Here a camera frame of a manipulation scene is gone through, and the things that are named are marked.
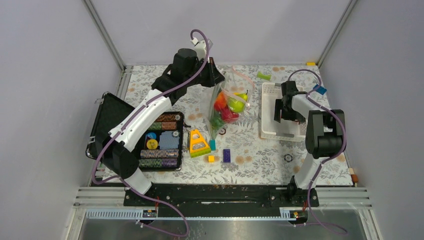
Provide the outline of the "clear pink-dotted zip bag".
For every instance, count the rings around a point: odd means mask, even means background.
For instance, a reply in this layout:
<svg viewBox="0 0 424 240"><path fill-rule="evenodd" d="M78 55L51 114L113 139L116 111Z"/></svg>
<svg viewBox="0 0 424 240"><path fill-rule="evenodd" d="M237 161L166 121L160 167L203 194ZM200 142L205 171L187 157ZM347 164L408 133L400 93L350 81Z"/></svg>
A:
<svg viewBox="0 0 424 240"><path fill-rule="evenodd" d="M215 140L224 128L244 115L256 88L253 80L234 65L218 72L223 78L215 80L205 99L204 121L211 140Z"/></svg>

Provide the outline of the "green apple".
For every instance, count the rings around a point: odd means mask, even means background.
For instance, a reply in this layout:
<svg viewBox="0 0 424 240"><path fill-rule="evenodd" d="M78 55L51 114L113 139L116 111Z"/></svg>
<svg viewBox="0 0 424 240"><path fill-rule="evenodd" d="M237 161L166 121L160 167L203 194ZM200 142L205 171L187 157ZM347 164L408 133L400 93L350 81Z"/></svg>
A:
<svg viewBox="0 0 424 240"><path fill-rule="evenodd" d="M246 93L236 93L237 97L242 98L245 102L248 100L248 95ZM227 101L227 105L229 109L234 113L242 113L245 109L246 103L239 101L233 97L229 97Z"/></svg>

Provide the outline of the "red apple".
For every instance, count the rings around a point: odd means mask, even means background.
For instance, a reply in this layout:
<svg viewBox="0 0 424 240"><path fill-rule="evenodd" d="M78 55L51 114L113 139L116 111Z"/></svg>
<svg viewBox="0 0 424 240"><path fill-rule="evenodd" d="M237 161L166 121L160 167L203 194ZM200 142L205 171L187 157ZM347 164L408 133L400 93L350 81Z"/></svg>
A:
<svg viewBox="0 0 424 240"><path fill-rule="evenodd" d="M220 115L221 119L227 124L234 123L239 119L239 114L232 112L228 107L223 108Z"/></svg>

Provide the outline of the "long green cucumber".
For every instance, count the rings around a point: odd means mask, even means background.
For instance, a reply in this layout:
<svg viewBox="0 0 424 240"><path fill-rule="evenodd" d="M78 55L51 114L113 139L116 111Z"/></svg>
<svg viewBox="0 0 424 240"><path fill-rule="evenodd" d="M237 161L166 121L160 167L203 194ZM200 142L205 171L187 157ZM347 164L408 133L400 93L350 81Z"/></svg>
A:
<svg viewBox="0 0 424 240"><path fill-rule="evenodd" d="M219 131L226 123L222 119L220 112L213 111L209 119L211 129L214 131Z"/></svg>

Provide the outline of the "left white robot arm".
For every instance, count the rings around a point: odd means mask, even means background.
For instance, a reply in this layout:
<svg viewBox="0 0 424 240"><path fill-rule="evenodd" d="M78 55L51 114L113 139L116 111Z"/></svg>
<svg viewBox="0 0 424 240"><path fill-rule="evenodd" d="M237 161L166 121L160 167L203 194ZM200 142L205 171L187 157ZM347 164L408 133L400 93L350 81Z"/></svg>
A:
<svg viewBox="0 0 424 240"><path fill-rule="evenodd" d="M154 121L184 96L189 87L213 87L225 79L210 60L209 53L208 46L202 50L179 49L141 103L115 127L95 137L96 163L103 163L115 172L144 206L154 202L155 192L151 189L152 182L139 168L138 157L132 152Z"/></svg>

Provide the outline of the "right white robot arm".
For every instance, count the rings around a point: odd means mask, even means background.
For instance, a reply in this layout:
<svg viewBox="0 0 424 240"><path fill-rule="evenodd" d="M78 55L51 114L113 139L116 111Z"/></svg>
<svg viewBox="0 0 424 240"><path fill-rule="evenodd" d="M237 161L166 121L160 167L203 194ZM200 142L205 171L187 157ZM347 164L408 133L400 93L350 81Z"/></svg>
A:
<svg viewBox="0 0 424 240"><path fill-rule="evenodd" d="M310 199L316 179L324 163L336 158L346 149L345 114L329 109L310 98L288 80L281 84L280 99L275 100L274 120L306 123L305 161L287 185L285 197L293 206Z"/></svg>

